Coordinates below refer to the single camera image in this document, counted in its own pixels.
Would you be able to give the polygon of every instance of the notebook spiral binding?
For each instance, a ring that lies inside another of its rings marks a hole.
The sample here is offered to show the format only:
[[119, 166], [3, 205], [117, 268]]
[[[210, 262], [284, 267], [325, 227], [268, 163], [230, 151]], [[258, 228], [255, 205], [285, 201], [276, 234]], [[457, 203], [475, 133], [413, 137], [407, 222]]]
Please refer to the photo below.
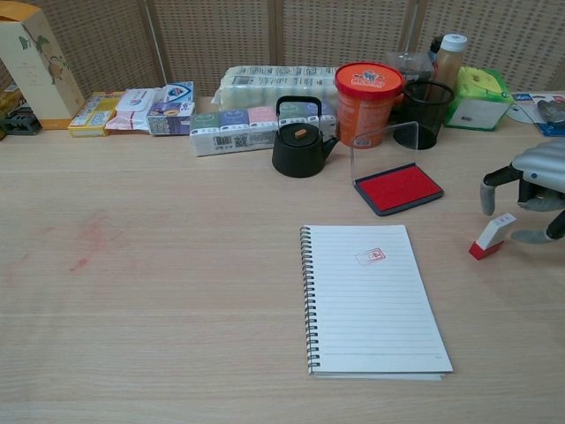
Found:
[[318, 320], [316, 314], [316, 293], [314, 290], [312, 239], [310, 229], [306, 226], [300, 228], [300, 253], [302, 255], [302, 277], [304, 278], [304, 321], [306, 326], [306, 359], [308, 373], [311, 374], [315, 367], [320, 366], [318, 352]]

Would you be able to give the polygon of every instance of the black teapot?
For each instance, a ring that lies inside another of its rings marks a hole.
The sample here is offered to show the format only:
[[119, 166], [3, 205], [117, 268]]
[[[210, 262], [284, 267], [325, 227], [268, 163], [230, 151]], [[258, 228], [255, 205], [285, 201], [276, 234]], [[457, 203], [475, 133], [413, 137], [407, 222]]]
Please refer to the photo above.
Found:
[[318, 107], [318, 126], [296, 122], [279, 126], [273, 146], [273, 166], [283, 175], [306, 178], [324, 169], [326, 158], [338, 139], [332, 137], [324, 142], [319, 128], [321, 124], [321, 101], [304, 95], [285, 95], [276, 101], [276, 119], [281, 115], [284, 102], [313, 103]]

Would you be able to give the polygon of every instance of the red lid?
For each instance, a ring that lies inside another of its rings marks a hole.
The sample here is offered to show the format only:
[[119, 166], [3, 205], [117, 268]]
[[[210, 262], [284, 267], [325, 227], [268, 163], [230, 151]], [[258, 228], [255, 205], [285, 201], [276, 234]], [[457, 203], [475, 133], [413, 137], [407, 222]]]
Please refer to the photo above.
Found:
[[345, 64], [335, 72], [337, 91], [363, 100], [397, 97], [403, 83], [399, 71], [374, 62]]

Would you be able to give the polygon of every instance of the green tissue box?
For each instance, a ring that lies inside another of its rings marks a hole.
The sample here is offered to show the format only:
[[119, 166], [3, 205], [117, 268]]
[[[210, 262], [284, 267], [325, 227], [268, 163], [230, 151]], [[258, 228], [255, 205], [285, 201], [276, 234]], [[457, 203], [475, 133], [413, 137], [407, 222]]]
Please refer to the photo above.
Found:
[[498, 71], [462, 66], [445, 126], [492, 131], [514, 102]]

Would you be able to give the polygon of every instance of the spiral notebook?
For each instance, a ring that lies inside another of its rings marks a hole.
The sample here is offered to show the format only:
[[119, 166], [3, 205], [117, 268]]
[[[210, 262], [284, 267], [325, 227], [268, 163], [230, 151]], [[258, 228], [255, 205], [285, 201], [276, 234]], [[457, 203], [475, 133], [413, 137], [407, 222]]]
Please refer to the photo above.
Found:
[[453, 371], [403, 225], [300, 229], [310, 374], [440, 380]]

